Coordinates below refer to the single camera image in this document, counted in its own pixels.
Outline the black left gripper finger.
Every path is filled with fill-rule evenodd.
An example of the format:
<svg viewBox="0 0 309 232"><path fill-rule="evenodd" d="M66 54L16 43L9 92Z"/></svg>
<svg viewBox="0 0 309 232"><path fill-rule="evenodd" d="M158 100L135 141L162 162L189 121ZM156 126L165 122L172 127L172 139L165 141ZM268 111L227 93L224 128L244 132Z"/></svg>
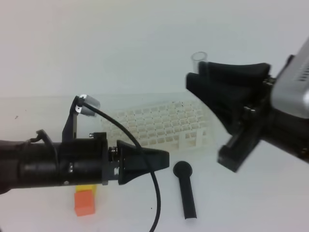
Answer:
<svg viewBox="0 0 309 232"><path fill-rule="evenodd" d="M119 185L150 173L145 160L148 161L153 171L169 167L169 152L164 150L143 147L141 154L134 145L118 140L117 152L119 155Z"/></svg>

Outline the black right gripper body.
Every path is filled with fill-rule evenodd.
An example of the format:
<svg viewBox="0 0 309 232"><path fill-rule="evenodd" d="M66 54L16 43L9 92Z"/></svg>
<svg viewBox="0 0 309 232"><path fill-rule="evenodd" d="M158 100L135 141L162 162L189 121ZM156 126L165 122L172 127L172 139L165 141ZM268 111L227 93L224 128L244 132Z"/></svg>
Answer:
<svg viewBox="0 0 309 232"><path fill-rule="evenodd" d="M218 163L237 172L260 141L265 141L308 163L309 120L268 108L233 134L222 146Z"/></svg>

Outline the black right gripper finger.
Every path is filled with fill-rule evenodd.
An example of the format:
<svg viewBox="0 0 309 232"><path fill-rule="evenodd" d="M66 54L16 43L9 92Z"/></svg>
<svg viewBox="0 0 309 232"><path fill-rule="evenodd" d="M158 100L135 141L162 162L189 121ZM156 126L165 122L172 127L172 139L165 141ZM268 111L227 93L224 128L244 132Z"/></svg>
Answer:
<svg viewBox="0 0 309 232"><path fill-rule="evenodd" d="M257 118L264 103L263 82L229 85L190 72L186 76L186 88L210 108L230 135Z"/></svg>
<svg viewBox="0 0 309 232"><path fill-rule="evenodd" d="M270 65L258 63L251 65L230 65L209 63L208 80L229 85L255 85L262 83L269 76Z"/></svg>

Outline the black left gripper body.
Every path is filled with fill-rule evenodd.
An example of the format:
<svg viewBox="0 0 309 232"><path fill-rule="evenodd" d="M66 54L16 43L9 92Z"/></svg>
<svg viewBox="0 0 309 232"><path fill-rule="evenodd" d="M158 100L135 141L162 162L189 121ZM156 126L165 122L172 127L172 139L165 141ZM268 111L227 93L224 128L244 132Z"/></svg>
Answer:
<svg viewBox="0 0 309 232"><path fill-rule="evenodd" d="M109 154L107 134L62 142L58 147L59 178L62 185L107 185L118 180L119 162Z"/></svg>

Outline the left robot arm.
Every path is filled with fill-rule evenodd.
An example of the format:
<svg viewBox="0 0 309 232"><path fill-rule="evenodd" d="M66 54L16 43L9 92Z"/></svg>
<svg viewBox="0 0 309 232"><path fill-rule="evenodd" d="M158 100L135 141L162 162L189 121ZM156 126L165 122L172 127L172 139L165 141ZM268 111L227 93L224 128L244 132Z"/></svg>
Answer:
<svg viewBox="0 0 309 232"><path fill-rule="evenodd" d="M108 146L106 133L93 138L53 143L44 131L22 142L0 143L0 192L11 189L102 184L124 185L153 171L169 167L169 153L118 140Z"/></svg>

